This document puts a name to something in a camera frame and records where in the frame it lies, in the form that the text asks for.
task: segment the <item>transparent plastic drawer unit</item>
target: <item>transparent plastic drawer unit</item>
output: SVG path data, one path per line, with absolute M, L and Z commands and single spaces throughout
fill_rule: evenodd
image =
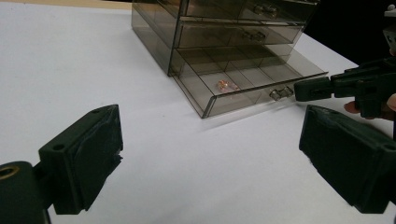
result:
M 132 26 L 201 118 L 293 95 L 326 73 L 293 49 L 318 0 L 134 0 Z

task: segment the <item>white table surface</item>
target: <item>white table surface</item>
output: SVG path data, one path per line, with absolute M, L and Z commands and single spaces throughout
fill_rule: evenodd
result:
M 356 64 L 303 35 L 330 75 Z M 306 104 L 200 119 L 131 29 L 131 11 L 0 3 L 0 164 L 38 149 L 87 112 L 120 105 L 124 158 L 88 212 L 54 224 L 392 223 L 349 206 L 298 148 Z M 311 102 L 338 111 L 351 99 Z M 369 122 L 389 136 L 391 122 Z

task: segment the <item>human hand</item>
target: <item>human hand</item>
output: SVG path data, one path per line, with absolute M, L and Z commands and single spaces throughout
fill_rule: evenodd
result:
M 344 105 L 344 109 L 352 114 L 359 114 L 360 111 L 359 109 L 355 108 L 355 102 L 349 102 L 347 104 Z M 394 93 L 393 95 L 391 95 L 387 101 L 386 104 L 382 105 L 381 108 L 381 119 L 388 119 L 388 120 L 394 120 L 394 115 L 396 112 L 396 93 Z

